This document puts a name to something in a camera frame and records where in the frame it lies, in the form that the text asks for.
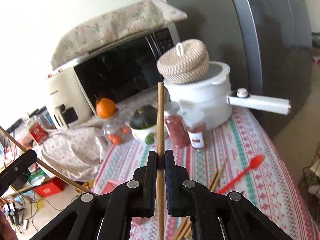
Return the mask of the person hand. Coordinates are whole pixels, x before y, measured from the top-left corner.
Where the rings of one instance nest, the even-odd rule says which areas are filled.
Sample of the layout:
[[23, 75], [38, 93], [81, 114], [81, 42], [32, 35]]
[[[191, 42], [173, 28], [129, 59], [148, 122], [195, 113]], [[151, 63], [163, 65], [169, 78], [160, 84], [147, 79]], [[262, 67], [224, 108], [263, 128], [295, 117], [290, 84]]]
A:
[[17, 239], [16, 233], [11, 228], [6, 216], [1, 212], [1, 227], [2, 227], [2, 239], [10, 240], [10, 239]]

